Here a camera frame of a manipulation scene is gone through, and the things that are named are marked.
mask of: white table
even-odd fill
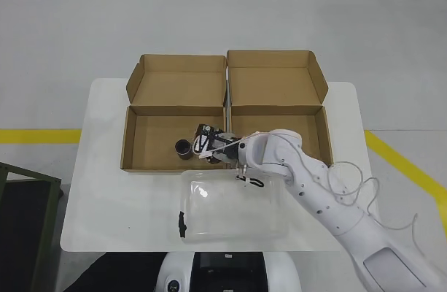
[[[342,250],[295,200],[284,194],[289,233],[265,241],[185,244],[179,238],[178,174],[127,173],[120,169],[126,107],[126,79],[92,83],[61,235],[65,251],[250,251]],[[357,164],[365,177],[370,164],[356,89],[329,82],[324,101],[333,157]],[[365,207],[372,192],[361,194]]]

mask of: yellow floor line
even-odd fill
[[[64,129],[0,129],[0,144],[76,144],[81,130]]]
[[[447,190],[417,166],[412,164],[408,159],[380,140],[376,135],[369,131],[365,131],[365,138],[368,147],[372,151],[377,153],[399,172],[403,173],[408,179],[434,197],[435,202],[437,203],[440,220],[443,224],[443,230],[447,237]]]
[[[76,144],[81,129],[0,129],[0,144]],[[434,197],[447,237],[447,190],[369,131],[368,147]]]

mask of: black cylinder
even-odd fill
[[[178,156],[182,160],[191,159],[194,154],[193,150],[191,149],[191,143],[186,139],[179,140],[174,145],[174,149],[176,150],[176,153],[178,153]]]

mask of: transparent plastic box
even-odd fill
[[[186,225],[183,242],[280,238],[287,234],[283,211],[284,183],[257,170],[237,180],[235,169],[186,171],[181,174],[181,211]]]

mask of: open cardboard box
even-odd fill
[[[179,139],[194,139],[200,123],[226,129],[226,59],[218,55],[143,55],[126,85],[121,169],[173,172],[224,169],[176,154]]]
[[[284,128],[303,138],[303,151],[333,163],[327,116],[327,82],[308,50],[229,50],[230,131],[246,136]]]

